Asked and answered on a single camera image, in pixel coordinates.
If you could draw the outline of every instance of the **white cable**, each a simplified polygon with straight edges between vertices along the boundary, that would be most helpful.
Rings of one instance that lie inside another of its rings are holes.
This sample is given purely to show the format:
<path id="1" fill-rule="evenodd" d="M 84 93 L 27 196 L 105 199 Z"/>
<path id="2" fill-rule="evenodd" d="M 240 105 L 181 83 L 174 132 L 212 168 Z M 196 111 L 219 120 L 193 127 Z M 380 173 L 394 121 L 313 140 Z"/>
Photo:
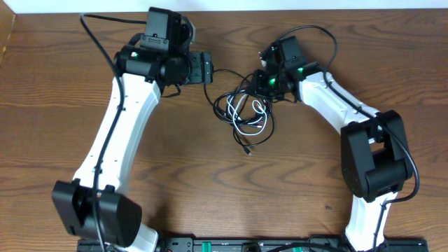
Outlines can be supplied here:
<path id="1" fill-rule="evenodd" d="M 247 94 L 243 95 L 243 96 L 239 99 L 238 104 L 237 104 L 237 106 L 236 106 L 235 108 L 231 105 L 231 103 L 230 103 L 230 101 L 229 101 L 229 97 L 228 97 L 228 98 L 227 98 L 227 110 L 230 112 L 230 114 L 231 114 L 231 116 L 232 116 L 232 121 L 233 121 L 233 125 L 234 125 L 234 127 L 238 130 L 238 132 L 239 132 L 240 134 L 242 134 L 242 135 L 244 135 L 244 136 L 256 136 L 256 135 L 258 135 L 259 133 L 261 133 L 261 132 L 265 129 L 266 121 L 267 121 L 267 113 L 266 113 L 266 110 L 265 110 L 265 108 L 263 108 L 263 106 L 261 105 L 260 101 L 258 101 L 258 100 L 253 100 L 253 101 L 252 101 L 252 109 L 253 109 L 256 113 L 262 113 L 262 114 L 265 115 L 265 119 L 264 119 L 264 122 L 263 122 L 263 126 L 261 127 L 261 130 L 260 130 L 259 132 L 257 132 L 257 133 L 253 133 L 253 134 L 249 134 L 249 133 L 242 132 L 242 131 L 239 129 L 237 123 L 235 122 L 235 117 L 237 117 L 237 111 L 238 111 L 238 108 L 239 108 L 239 106 L 241 105 L 241 102 L 244 100 L 244 98 L 246 98 L 246 96 L 247 96 Z M 251 124 L 260 122 L 262 118 L 263 118 L 263 117 L 259 118 L 257 121 L 252 122 Z"/>

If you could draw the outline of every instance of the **black cable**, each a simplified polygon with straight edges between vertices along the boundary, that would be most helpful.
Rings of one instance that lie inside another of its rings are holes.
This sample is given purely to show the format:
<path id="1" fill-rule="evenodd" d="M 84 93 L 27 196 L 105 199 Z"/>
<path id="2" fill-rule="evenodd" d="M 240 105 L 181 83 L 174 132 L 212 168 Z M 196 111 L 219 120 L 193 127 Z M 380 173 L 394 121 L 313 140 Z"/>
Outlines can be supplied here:
<path id="1" fill-rule="evenodd" d="M 119 102 L 119 104 L 117 106 L 117 113 L 115 114 L 115 117 L 113 118 L 113 121 L 112 121 L 112 124 L 111 124 L 111 128 L 109 129 L 109 131 L 107 133 L 107 136 L 106 136 L 106 138 L 104 140 L 103 146 L 101 147 L 101 150 L 99 152 L 98 161 L 97 161 L 97 164 L 94 167 L 94 177 L 93 177 L 93 185 L 92 185 L 92 197 L 93 197 L 93 200 L 94 200 L 94 202 L 92 204 L 93 218 L 95 219 L 95 224 L 97 226 L 98 241 L 101 244 L 102 251 L 105 252 L 106 251 L 106 247 L 104 245 L 104 237 L 103 237 L 103 233 L 102 233 L 102 230 L 101 230 L 101 224 L 100 224 L 101 222 L 100 222 L 100 216 L 99 216 L 99 205 L 98 205 L 98 198 L 97 198 L 98 180 L 99 180 L 99 174 L 102 172 L 102 170 L 101 170 L 101 163 L 103 162 L 104 154 L 106 152 L 106 149 L 107 149 L 107 146 L 109 144 L 109 141 L 111 140 L 113 130 L 115 129 L 115 127 L 117 125 L 117 122 L 118 122 L 118 119 L 120 117 L 121 111 L 123 110 L 123 104 L 125 103 L 125 91 L 123 89 L 123 84 L 122 84 L 121 79 L 120 79 L 120 74 L 119 74 L 118 70 L 116 69 L 115 65 L 113 64 L 112 59 L 108 56 L 108 54 L 105 51 L 105 49 L 98 42 L 98 40 L 95 37 L 95 35 L 93 35 L 93 33 L 90 31 L 89 27 L 86 25 L 86 23 L 84 21 L 84 17 L 98 18 L 98 19 L 102 19 L 102 20 L 110 20 L 110 21 L 117 21 L 117 22 L 125 22 L 125 23 L 130 23 L 130 24 L 146 24 L 146 22 L 144 22 L 144 21 L 137 21 L 137 20 L 124 20 L 124 19 L 120 19 L 120 18 L 104 17 L 104 16 L 100 16 L 100 15 L 84 14 L 84 13 L 81 13 L 80 17 L 79 17 L 79 20 L 80 20 L 82 26 L 84 27 L 84 30 L 87 32 L 87 34 L 89 34 L 90 38 L 93 40 L 93 42 L 98 47 L 98 49 L 101 52 L 101 54 L 106 59 L 107 64 L 112 69 L 113 75 L 115 76 L 115 79 L 117 80 L 118 89 L 120 90 L 120 102 Z"/>
<path id="2" fill-rule="evenodd" d="M 266 111 L 266 115 L 267 117 L 265 118 L 265 120 L 267 120 L 269 117 L 272 120 L 272 130 L 270 132 L 270 134 L 264 138 L 262 141 L 259 141 L 257 143 L 244 143 L 242 141 L 242 137 L 244 137 L 244 135 L 241 137 L 240 134 L 237 131 L 236 127 L 240 127 L 240 126 L 249 126 L 249 127 L 257 127 L 258 123 L 260 122 L 260 120 L 262 118 L 264 118 L 264 115 L 260 115 L 260 114 L 255 114 L 252 118 L 249 119 L 245 119 L 242 120 L 241 118 L 239 118 L 239 115 L 241 114 L 241 112 L 243 111 L 247 100 L 249 98 L 249 95 L 246 97 L 246 99 L 244 100 L 244 103 L 242 104 L 240 110 L 237 113 L 237 119 L 235 119 L 236 125 L 233 123 L 233 119 L 232 119 L 232 115 L 230 114 L 230 112 L 228 111 L 228 107 L 225 107 L 225 110 L 222 109 L 220 107 L 220 102 L 221 100 L 223 100 L 224 98 L 228 98 L 230 100 L 230 103 L 233 105 L 235 102 L 235 97 L 237 95 L 247 95 L 245 89 L 242 89 L 243 85 L 248 83 L 248 77 L 252 76 L 253 73 L 250 73 L 247 76 L 242 76 L 240 73 L 237 73 L 236 71 L 233 70 L 229 70 L 229 69 L 216 69 L 213 71 L 213 74 L 220 72 L 220 71 L 226 71 L 232 74 L 235 74 L 237 76 L 239 76 L 240 78 L 242 78 L 241 83 L 232 91 L 232 92 L 227 92 L 225 94 L 222 94 L 221 96 L 219 96 L 215 101 L 211 101 L 210 97 L 207 93 L 207 86 L 206 84 L 204 84 L 204 94 L 205 97 L 207 99 L 207 101 L 210 103 L 210 105 L 213 108 L 213 112 L 215 114 L 215 116 L 222 120 L 224 123 L 228 123 L 229 125 L 231 125 L 233 127 L 233 138 L 234 140 L 244 149 L 244 151 L 248 154 L 251 155 L 251 152 L 249 150 L 249 147 L 254 147 L 257 146 L 259 144 L 262 144 L 264 142 L 266 142 L 274 133 L 274 129 L 275 129 L 275 121 L 274 121 L 274 115 L 272 113 L 272 101 L 270 100 L 259 100 L 260 103 L 262 103 L 265 106 L 265 111 Z"/>
<path id="3" fill-rule="evenodd" d="M 132 36 L 132 38 L 127 42 L 128 45 L 135 46 L 137 42 L 140 41 L 141 35 L 144 35 L 144 33 L 138 33 Z"/>
<path id="4" fill-rule="evenodd" d="M 366 116 L 367 118 L 371 119 L 374 123 L 376 123 L 378 126 L 380 126 L 385 133 L 389 134 L 393 140 L 395 140 L 397 142 L 397 144 L 399 145 L 400 149 L 402 150 L 402 152 L 406 155 L 406 158 L 409 160 L 409 162 L 411 163 L 412 166 L 412 170 L 414 172 L 414 179 L 415 179 L 415 186 L 413 191 L 405 197 L 401 197 L 399 199 L 390 199 L 390 200 L 386 200 L 384 201 L 384 203 L 381 205 L 381 212 L 379 215 L 379 220 L 378 220 L 378 224 L 377 224 L 377 229 L 375 230 L 374 233 L 374 239 L 373 239 L 373 247 L 372 250 L 375 251 L 375 247 L 376 247 L 376 243 L 377 243 L 377 237 L 378 237 L 378 233 L 379 233 L 379 229 L 381 226 L 381 222 L 382 222 L 382 218 L 384 216 L 384 212 L 386 210 L 386 205 L 387 204 L 391 204 L 391 203 L 398 203 L 398 202 L 404 202 L 407 200 L 412 199 L 417 192 L 419 191 L 420 188 L 420 175 L 419 175 L 419 171 L 417 169 L 417 166 L 415 165 L 415 161 L 412 158 L 411 154 L 409 153 L 408 149 L 406 148 L 406 146 L 403 144 L 403 142 L 398 138 L 398 136 L 392 131 L 390 130 L 384 123 L 380 122 L 378 119 L 376 119 L 373 115 L 370 115 L 369 113 L 365 112 L 362 108 L 362 106 L 357 106 L 355 104 L 353 104 L 350 100 L 348 100 L 344 95 L 342 95 L 340 92 L 338 92 L 331 84 L 331 82 L 328 81 L 327 79 L 327 72 L 328 69 L 330 68 L 331 63 L 333 62 L 333 60 L 336 58 L 336 54 L 337 54 L 337 41 L 336 38 L 325 28 L 317 26 L 317 25 L 303 25 L 303 26 L 299 26 L 299 27 L 295 27 L 292 28 L 286 32 L 284 32 L 282 35 L 280 35 L 278 37 L 277 40 L 282 39 L 284 36 L 286 36 L 287 34 L 300 30 L 300 29 L 305 29 L 305 28 L 315 28 L 315 29 L 319 29 L 322 32 L 325 32 L 327 35 L 329 35 L 329 37 L 333 40 L 333 43 L 335 44 L 335 51 L 333 53 L 333 56 L 330 58 L 330 61 L 328 61 L 327 65 L 325 66 L 325 68 L 322 69 L 322 74 L 323 74 L 323 79 L 325 81 L 325 84 L 327 85 L 327 87 L 329 87 L 332 92 L 334 92 L 339 98 L 341 98 L 344 102 L 346 102 L 348 105 L 350 105 L 353 109 L 355 109 L 357 111 L 357 113 L 361 113 L 362 115 Z"/>
<path id="5" fill-rule="evenodd" d="M 294 248 L 300 248 L 300 247 L 314 248 L 314 249 L 323 249 L 324 251 L 330 251 L 330 252 L 346 252 L 346 251 L 344 251 L 342 249 L 333 248 L 333 247 L 322 245 L 322 244 L 308 243 L 308 242 L 293 242 L 292 244 L 276 247 L 276 248 L 273 248 L 273 249 L 268 250 L 266 252 L 282 252 L 282 251 L 285 251 L 287 249 L 294 249 Z"/>
<path id="6" fill-rule="evenodd" d="M 311 240 L 312 240 L 312 239 L 316 239 L 316 238 L 324 238 L 324 239 L 326 239 L 327 242 L 331 245 L 330 240 L 329 240 L 327 237 L 323 236 L 323 235 L 313 235 L 313 236 L 311 236 L 310 238 L 308 238 L 308 242 L 311 243 Z"/>
<path id="7" fill-rule="evenodd" d="M 127 23 L 127 24 L 141 24 L 141 25 L 145 25 L 146 24 L 146 21 L 141 21 L 141 20 L 126 20 L 126 19 L 122 19 L 122 18 L 106 17 L 106 16 L 102 16 L 102 15 L 95 15 L 95 14 L 89 14 L 89 13 L 81 13 L 81 15 L 83 17 L 88 17 L 88 18 L 97 18 L 97 19 L 101 19 L 101 20 L 124 22 L 124 23 Z"/>
<path id="8" fill-rule="evenodd" d="M 283 101 L 285 101 L 285 102 L 289 102 L 289 103 L 292 103 L 292 104 L 297 103 L 297 102 L 291 101 L 291 100 L 289 100 L 289 99 L 287 99 L 287 98 L 278 99 L 278 100 L 276 100 L 276 101 L 273 101 L 272 103 L 275 104 L 275 103 L 277 103 L 277 102 L 283 102 Z"/>

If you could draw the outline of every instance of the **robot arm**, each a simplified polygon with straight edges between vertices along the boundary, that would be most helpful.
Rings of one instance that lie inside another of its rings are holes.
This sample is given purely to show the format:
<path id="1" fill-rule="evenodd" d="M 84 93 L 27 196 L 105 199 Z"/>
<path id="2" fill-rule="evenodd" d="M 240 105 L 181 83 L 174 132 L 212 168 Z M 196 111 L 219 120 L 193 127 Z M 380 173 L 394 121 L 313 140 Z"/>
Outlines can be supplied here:
<path id="1" fill-rule="evenodd" d="M 104 190 L 109 185 L 115 188 L 116 193 L 126 195 L 137 146 L 149 115 L 159 103 L 160 89 L 156 82 L 148 83 L 144 76 L 130 73 L 123 74 L 121 81 L 125 90 L 124 109 L 104 154 L 102 167 L 105 168 L 99 175 L 98 189 Z M 73 180 L 80 180 L 80 186 L 92 187 L 94 174 L 92 168 L 96 165 L 98 154 L 111 127 L 119 98 L 118 86 L 114 79 L 111 99 L 97 137 L 89 154 L 73 177 Z"/>
<path id="2" fill-rule="evenodd" d="M 382 212 L 382 204 L 397 197 L 404 181 L 412 176 L 412 169 L 396 140 L 354 109 L 353 104 L 395 132 L 407 148 L 401 117 L 395 111 L 380 113 L 357 100 L 331 73 L 325 73 L 326 81 L 319 63 L 307 63 L 295 36 L 277 39 L 260 53 L 260 59 L 265 69 L 254 72 L 247 88 L 249 94 L 281 101 L 286 93 L 292 93 L 295 101 L 315 109 L 341 135 L 342 175 L 353 193 L 345 237 L 355 251 L 370 250 L 375 237 L 375 244 L 381 244 L 390 208 L 390 204 L 386 205 Z M 372 152 L 373 143 L 384 143 L 384 147 Z"/>
<path id="3" fill-rule="evenodd" d="M 343 94 L 352 103 L 362 106 L 363 110 L 370 115 L 376 116 L 379 112 L 344 90 L 333 79 L 331 73 L 327 73 L 327 79 L 339 93 Z M 314 73 L 300 83 L 300 98 L 304 104 L 318 111 L 339 134 L 341 134 L 341 129 L 350 123 L 362 123 L 369 120 L 365 115 L 357 113 L 326 86 L 322 72 Z M 375 139 L 373 137 L 369 138 L 368 142 L 373 144 Z M 346 227 L 345 236 L 356 251 L 368 251 L 372 248 L 382 203 L 385 200 L 395 199 L 397 194 L 397 192 L 388 192 L 372 202 L 366 202 L 362 197 L 353 196 L 350 222 Z M 383 230 L 390 204 L 386 208 L 377 234 L 377 244 L 384 241 Z"/>
<path id="4" fill-rule="evenodd" d="M 132 163 L 146 122 L 165 87 L 175 85 L 179 94 L 182 85 L 211 83 L 213 73 L 210 52 L 189 51 L 195 28 L 188 18 L 170 10 L 150 8 L 146 23 L 146 33 L 136 34 L 115 55 L 114 72 L 120 76 L 113 80 L 106 115 L 84 163 L 72 182 L 58 181 L 52 192 L 69 234 L 97 239 L 100 232 L 105 242 L 131 252 L 154 252 L 159 237 L 156 231 L 141 224 L 141 207 L 126 198 Z M 117 78 L 124 93 L 118 88 Z M 122 95 L 122 111 L 106 145 L 97 177 L 98 190 L 94 191 L 95 167 Z M 98 209 L 96 216 L 94 206 Z"/>

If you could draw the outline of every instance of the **wooden table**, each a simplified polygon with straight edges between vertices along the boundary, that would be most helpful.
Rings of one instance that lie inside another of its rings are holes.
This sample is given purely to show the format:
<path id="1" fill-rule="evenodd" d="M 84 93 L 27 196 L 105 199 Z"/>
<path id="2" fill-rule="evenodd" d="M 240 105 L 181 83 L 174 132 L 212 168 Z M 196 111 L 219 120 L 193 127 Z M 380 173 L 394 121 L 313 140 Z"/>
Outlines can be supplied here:
<path id="1" fill-rule="evenodd" d="M 113 14 L 145 20 L 145 13 Z M 282 31 L 327 27 L 339 41 L 331 68 L 338 82 L 405 122 L 421 189 L 393 205 L 386 235 L 423 237 L 445 251 L 448 231 L 448 10 L 332 10 L 188 13 L 194 50 L 216 68 L 248 74 L 258 51 Z M 144 30 L 88 20 L 110 55 Z M 329 38 L 300 31 L 311 60 L 327 62 Z M 77 14 L 19 15 L 0 67 L 0 251 L 74 251 L 51 201 L 56 180 L 70 181 L 92 145 L 111 93 L 112 73 Z M 214 98 L 238 78 L 219 73 Z M 351 193 L 340 168 L 340 138 L 303 104 L 274 106 L 274 136 L 249 157 L 219 121 L 202 86 L 163 99 L 148 121 L 129 197 L 157 230 L 197 237 L 340 235 Z M 411 192 L 406 182 L 401 196 Z"/>

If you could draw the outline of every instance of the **white wall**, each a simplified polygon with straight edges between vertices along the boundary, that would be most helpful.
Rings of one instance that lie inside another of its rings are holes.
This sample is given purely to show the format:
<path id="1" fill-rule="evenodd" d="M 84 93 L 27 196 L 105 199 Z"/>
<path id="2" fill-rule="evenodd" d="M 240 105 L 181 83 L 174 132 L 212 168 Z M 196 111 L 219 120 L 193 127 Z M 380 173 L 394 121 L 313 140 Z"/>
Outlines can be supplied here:
<path id="1" fill-rule="evenodd" d="M 448 8 L 448 0 L 4 0 L 16 13 Z"/>

